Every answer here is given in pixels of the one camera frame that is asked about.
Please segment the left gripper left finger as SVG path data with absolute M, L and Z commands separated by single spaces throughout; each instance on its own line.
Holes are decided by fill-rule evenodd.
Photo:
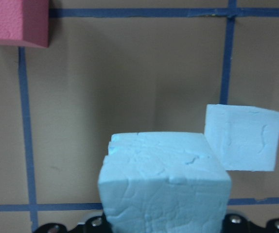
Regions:
M 103 213 L 40 213 L 35 233 L 111 233 Z

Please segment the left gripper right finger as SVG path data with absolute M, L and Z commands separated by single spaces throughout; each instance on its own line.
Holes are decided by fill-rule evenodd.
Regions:
M 264 227 L 255 224 L 242 215 L 225 215 L 222 233 L 279 233 L 279 218 L 270 219 Z

